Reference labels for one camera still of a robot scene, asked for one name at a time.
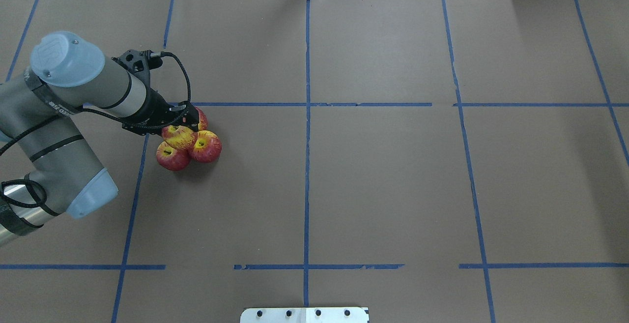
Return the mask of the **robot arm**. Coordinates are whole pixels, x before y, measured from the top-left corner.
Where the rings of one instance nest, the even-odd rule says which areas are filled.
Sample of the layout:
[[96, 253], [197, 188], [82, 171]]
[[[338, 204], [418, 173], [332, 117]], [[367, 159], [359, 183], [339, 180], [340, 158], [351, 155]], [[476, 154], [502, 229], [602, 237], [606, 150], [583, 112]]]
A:
[[1, 244], [27, 236], [67, 213], [75, 219], [117, 197], [112, 176], [72, 116], [92, 113], [140, 136], [167, 126], [198, 130], [191, 103], [168, 103], [151, 88], [151, 71], [175, 54], [128, 50], [107, 57], [74, 32], [44, 36], [22, 75], [1, 85], [1, 152], [20, 146], [34, 170], [1, 183]]

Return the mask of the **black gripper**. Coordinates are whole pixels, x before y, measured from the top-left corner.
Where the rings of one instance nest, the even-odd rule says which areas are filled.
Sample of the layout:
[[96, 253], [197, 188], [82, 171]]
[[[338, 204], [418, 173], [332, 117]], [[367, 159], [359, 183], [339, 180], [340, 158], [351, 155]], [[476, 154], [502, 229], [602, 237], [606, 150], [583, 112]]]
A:
[[198, 132], [201, 127], [197, 108], [190, 101], [182, 101], [177, 105], [167, 101], [155, 90], [149, 89], [146, 100], [137, 112], [129, 117], [123, 117], [124, 130], [146, 135], [157, 135], [167, 126], [167, 132], [175, 132], [179, 128], [188, 128]]

